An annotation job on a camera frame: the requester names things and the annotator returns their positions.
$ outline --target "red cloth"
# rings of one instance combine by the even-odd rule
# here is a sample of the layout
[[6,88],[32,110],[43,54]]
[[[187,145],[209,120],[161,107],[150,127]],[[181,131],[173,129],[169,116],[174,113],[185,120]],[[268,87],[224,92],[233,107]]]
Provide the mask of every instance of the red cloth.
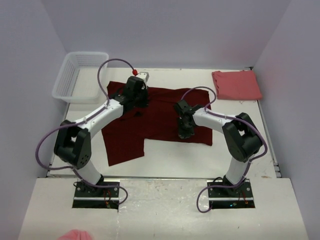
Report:
[[256,75],[252,70],[230,72],[215,71],[212,73],[212,78],[218,99],[262,99]]
[[[115,93],[124,84],[111,81],[108,93]],[[102,129],[109,166],[140,158],[144,153],[144,140],[162,140],[184,143],[212,145],[212,130],[196,127],[195,135],[188,139],[178,137],[177,113],[174,104],[189,88],[166,89],[149,87],[149,106],[134,108],[122,117],[112,121]],[[191,106],[206,105],[209,100],[207,91],[195,89],[185,100]]]

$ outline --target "pink cloth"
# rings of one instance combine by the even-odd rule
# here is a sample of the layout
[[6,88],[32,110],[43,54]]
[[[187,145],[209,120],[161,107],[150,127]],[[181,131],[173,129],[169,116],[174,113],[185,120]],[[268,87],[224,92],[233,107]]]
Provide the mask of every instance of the pink cloth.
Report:
[[93,240],[87,231],[71,230],[57,240]]
[[212,78],[218,99],[262,99],[256,75],[252,70],[229,72],[215,71],[212,73]]

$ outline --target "white plastic basket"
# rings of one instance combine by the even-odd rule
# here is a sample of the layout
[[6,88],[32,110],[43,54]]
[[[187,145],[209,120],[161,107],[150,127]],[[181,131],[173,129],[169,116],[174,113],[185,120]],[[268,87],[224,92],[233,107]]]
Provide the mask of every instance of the white plastic basket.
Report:
[[[105,52],[75,51],[68,53],[56,78],[52,96],[72,104],[95,104],[101,89],[97,80],[100,65],[109,59]],[[105,64],[100,71],[102,85],[106,81]]]

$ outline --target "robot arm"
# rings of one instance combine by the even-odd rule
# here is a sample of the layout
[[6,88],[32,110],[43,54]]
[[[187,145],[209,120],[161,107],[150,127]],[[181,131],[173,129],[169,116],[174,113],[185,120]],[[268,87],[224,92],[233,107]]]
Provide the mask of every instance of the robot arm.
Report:
[[[232,158],[223,183],[227,185],[237,184],[246,173],[249,160],[263,145],[257,134],[237,120],[218,117],[224,116],[222,113],[215,113],[216,116],[209,114],[203,106],[191,107],[185,100],[176,103],[174,109],[179,115],[178,135],[181,139],[194,135],[194,128],[197,126],[210,128],[224,135]],[[246,113],[237,116],[229,115],[229,117],[242,119],[255,127]]]
[[109,101],[87,116],[74,122],[65,120],[61,125],[78,124],[59,130],[54,153],[73,166],[79,175],[93,185],[103,182],[103,176],[93,165],[91,139],[106,125],[120,118],[134,107],[148,106],[147,81],[149,74],[141,72],[127,80],[122,93],[110,96]]

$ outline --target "cable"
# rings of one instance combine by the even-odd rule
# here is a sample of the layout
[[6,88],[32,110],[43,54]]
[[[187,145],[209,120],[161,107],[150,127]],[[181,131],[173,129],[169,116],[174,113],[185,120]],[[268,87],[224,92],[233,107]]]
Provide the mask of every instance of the cable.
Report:
[[244,180],[245,180],[245,178],[246,178],[246,175],[247,175],[247,173],[248,173],[248,171],[249,171],[249,168],[250,168],[250,165],[251,165],[252,161],[254,161],[254,160],[256,160],[256,159],[258,159],[258,158],[261,158],[261,157],[263,157],[264,155],[266,155],[267,152],[268,152],[268,146],[267,146],[267,143],[266,143],[265,139],[264,139],[263,136],[260,134],[260,132],[259,132],[253,125],[251,125],[249,122],[247,122],[247,121],[245,121],[245,120],[242,120],[242,119],[240,119],[240,118],[237,118],[237,117],[228,116],[228,115],[221,115],[221,114],[218,114],[218,113],[215,113],[215,112],[212,112],[212,111],[208,110],[208,106],[209,106],[210,104],[214,103],[214,102],[216,101],[216,99],[217,99],[216,93],[215,93],[211,88],[209,88],[209,87],[207,87],[207,86],[196,86],[196,87],[194,87],[194,88],[189,89],[189,90],[182,96],[181,99],[184,99],[184,97],[185,97],[189,92],[191,92],[192,90],[194,90],[194,89],[199,89],[199,88],[208,89],[208,90],[210,90],[210,91],[213,93],[213,95],[214,95],[214,99],[213,99],[211,102],[209,102],[207,105],[204,106],[204,111],[205,111],[207,114],[210,114],[210,115],[215,116],[215,117],[218,117],[218,118],[229,119],[229,120],[236,120],[236,121],[239,121],[239,122],[247,125],[252,131],[254,131],[255,134],[258,135],[258,137],[259,137],[259,139],[261,140],[261,142],[262,142],[262,144],[263,144],[263,147],[264,147],[263,153],[261,153],[260,155],[255,156],[255,157],[251,158],[250,160],[248,160],[249,163],[247,164],[247,167],[246,167],[246,169],[245,169],[245,171],[244,171],[244,174],[243,174],[242,178],[240,179],[240,181],[239,181],[238,183],[236,183],[236,184],[234,184],[234,185],[231,185],[231,186],[228,186],[228,185],[207,186],[207,187],[205,187],[204,189],[202,189],[202,190],[200,191],[200,193],[198,194],[198,197],[197,197],[197,199],[196,199],[196,208],[198,209],[198,211],[199,211],[200,213],[205,214],[205,213],[209,212],[209,211],[212,209],[212,207],[209,207],[209,209],[204,210],[204,211],[202,211],[202,210],[199,208],[199,199],[200,199],[201,194],[202,194],[205,190],[207,190],[207,189],[209,189],[209,188],[234,189],[234,188],[239,187],[239,186],[244,182]]
[[[101,84],[101,81],[100,81],[100,71],[101,71],[101,69],[104,67],[104,65],[105,65],[106,63],[109,63],[109,62],[111,62],[111,61],[121,61],[121,62],[124,62],[124,63],[128,64],[129,67],[132,69],[132,74],[133,74],[134,76],[136,76],[136,75],[138,74],[138,71],[137,71],[136,69],[134,69],[134,67],[133,67],[128,61],[126,61],[126,60],[124,60],[124,59],[121,59],[121,58],[110,58],[110,59],[104,61],[104,62],[100,65],[100,67],[99,67],[99,69],[98,69],[98,72],[97,72],[97,81],[98,81],[99,87],[101,88],[102,92],[104,93],[104,95],[105,95],[105,97],[106,97],[106,107],[108,107],[109,102],[110,102],[110,99],[109,99],[109,96],[108,96],[107,92],[104,90],[104,87],[103,87],[102,84]],[[97,115],[99,115],[99,114],[100,114],[102,111],[104,111],[104,110],[105,110],[105,108],[100,109],[100,110],[97,111],[95,114],[93,114],[92,116],[88,117],[88,118],[86,119],[86,121],[89,121],[89,120],[95,118]],[[123,188],[122,186],[117,186],[117,185],[100,186],[100,185],[91,184],[90,182],[88,182],[88,181],[86,181],[85,179],[83,179],[83,178],[79,175],[79,173],[77,172],[77,170],[75,170],[75,168],[74,168],[73,166],[49,167],[49,166],[44,165],[44,164],[41,162],[41,160],[40,160],[40,157],[39,157],[40,147],[41,147],[41,145],[44,143],[44,141],[45,141],[51,134],[53,134],[54,132],[59,131],[59,130],[61,130],[61,129],[66,129],[66,128],[70,128],[70,127],[76,127],[76,126],[79,126],[79,125],[84,124],[84,123],[85,123],[85,121],[81,121],[81,122],[77,122],[77,123],[71,123],[71,124],[67,124],[67,125],[62,125],[62,126],[59,126],[59,127],[55,128],[55,129],[47,132],[47,133],[40,139],[39,143],[37,144],[37,146],[36,146],[36,148],[35,148],[35,160],[36,160],[36,162],[39,164],[40,167],[42,167],[43,169],[46,169],[47,171],[62,170],[62,169],[72,169],[73,172],[75,173],[75,175],[76,175],[78,178],[81,179],[81,181],[83,181],[85,184],[87,184],[87,185],[89,185],[89,186],[91,186],[91,187],[101,188],[101,189],[102,189],[102,188],[104,188],[104,189],[108,189],[108,188],[119,188],[119,189],[122,189],[122,190],[125,192],[125,194],[126,194],[124,200],[123,200],[122,202],[119,202],[119,204],[122,204],[122,203],[124,203],[124,202],[127,200],[127,198],[128,198],[128,192],[127,192],[127,190],[126,190],[125,188]]]

